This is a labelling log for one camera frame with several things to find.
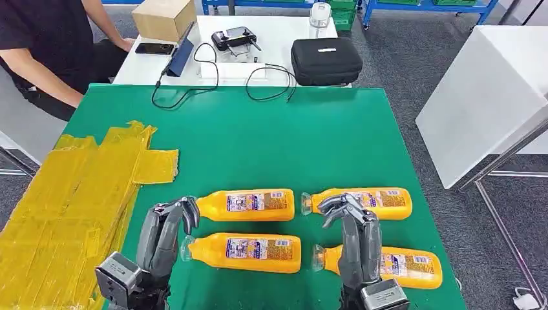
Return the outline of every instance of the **gray carpet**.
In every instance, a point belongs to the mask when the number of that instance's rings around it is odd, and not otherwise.
[[[200,3],[196,3],[201,14]],[[123,36],[135,37],[128,7],[110,7],[112,19]],[[226,8],[218,14],[226,15]],[[237,8],[238,15],[307,16],[307,10],[279,8]],[[501,8],[495,9],[488,24],[496,24]],[[352,39],[364,59],[364,69],[355,87],[383,87],[409,149],[411,159],[428,200],[432,216],[449,255],[456,276],[463,284],[468,309],[514,309],[513,287],[525,280],[496,230],[481,196],[475,188],[466,193],[446,191],[436,174],[415,118],[451,64],[477,19],[475,14],[455,17],[451,13],[375,11],[366,32],[361,18],[352,32],[341,33]],[[94,28],[95,40],[104,35]],[[548,169],[546,156],[519,156],[508,167],[514,170]],[[0,178],[0,227],[28,184],[25,177],[9,183]],[[533,274],[548,291],[548,222],[544,190],[548,180],[489,178],[485,186],[508,230],[514,236]]]

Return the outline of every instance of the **smartphone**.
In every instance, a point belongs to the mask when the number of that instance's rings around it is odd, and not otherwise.
[[[137,54],[169,55],[175,46],[162,43],[140,43],[135,49]]]

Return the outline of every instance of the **robotic hand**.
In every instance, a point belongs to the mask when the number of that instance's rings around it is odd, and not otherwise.
[[[185,196],[149,209],[137,248],[137,264],[113,252],[95,268],[101,294],[110,307],[134,310],[164,310],[169,277],[178,255],[178,231],[198,227],[200,211],[196,199]]]
[[[396,280],[381,280],[381,228],[377,215],[351,194],[326,198],[318,206],[323,228],[342,218],[340,310],[404,310],[409,301]]]

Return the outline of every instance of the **bottle label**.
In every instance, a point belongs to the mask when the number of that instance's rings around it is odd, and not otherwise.
[[[257,260],[291,260],[293,247],[287,239],[230,238],[226,243],[227,258]]]
[[[288,201],[284,192],[226,195],[226,209],[228,211],[262,211],[287,208]]]
[[[348,192],[348,194],[354,196],[354,198],[366,208],[405,206],[403,193],[397,189],[376,192]]]
[[[428,256],[383,254],[381,273],[392,274],[396,277],[433,279],[434,263]]]

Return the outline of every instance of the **green tabletop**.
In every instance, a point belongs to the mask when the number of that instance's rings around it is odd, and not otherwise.
[[[158,102],[168,105],[185,88],[162,87]],[[93,135],[130,120],[158,127],[151,149],[179,149],[175,181],[141,188],[122,253],[134,259],[147,209],[183,195],[219,190],[289,188],[296,198],[332,187],[403,187],[412,215],[381,221],[383,245],[433,252],[443,266],[435,290],[405,289],[411,309],[464,309],[447,255],[399,133],[386,94],[379,88],[298,88],[285,97],[252,101],[243,87],[219,87],[187,100],[175,111],[154,107],[152,87],[93,85],[65,133]],[[252,88],[256,96],[280,88]],[[296,208],[300,210],[297,199]],[[315,243],[342,243],[341,223],[322,229],[319,214],[290,222],[233,223],[202,218],[194,237],[212,233],[290,234],[302,240],[296,274],[217,269],[178,260],[171,277],[171,309],[337,309],[341,280],[311,270]]]

